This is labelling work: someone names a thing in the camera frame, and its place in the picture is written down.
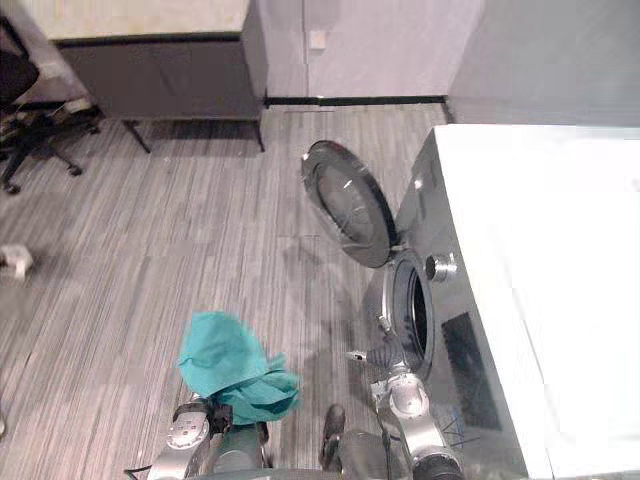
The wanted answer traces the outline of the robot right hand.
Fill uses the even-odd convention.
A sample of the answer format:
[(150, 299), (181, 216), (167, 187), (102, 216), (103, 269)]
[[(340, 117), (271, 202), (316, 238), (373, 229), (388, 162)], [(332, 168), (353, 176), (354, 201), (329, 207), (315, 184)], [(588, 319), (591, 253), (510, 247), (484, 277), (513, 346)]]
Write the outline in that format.
[(385, 333), (382, 345), (368, 351), (352, 350), (346, 353), (346, 357), (348, 360), (379, 368), (390, 376), (410, 370), (400, 339), (391, 330)]

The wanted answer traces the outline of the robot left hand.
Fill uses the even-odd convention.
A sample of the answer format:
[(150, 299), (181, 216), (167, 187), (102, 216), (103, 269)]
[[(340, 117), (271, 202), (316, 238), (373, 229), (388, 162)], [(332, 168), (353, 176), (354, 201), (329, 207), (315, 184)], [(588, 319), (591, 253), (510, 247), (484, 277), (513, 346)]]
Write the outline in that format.
[(233, 426), (233, 406), (209, 399), (207, 418), (211, 435), (224, 435)]

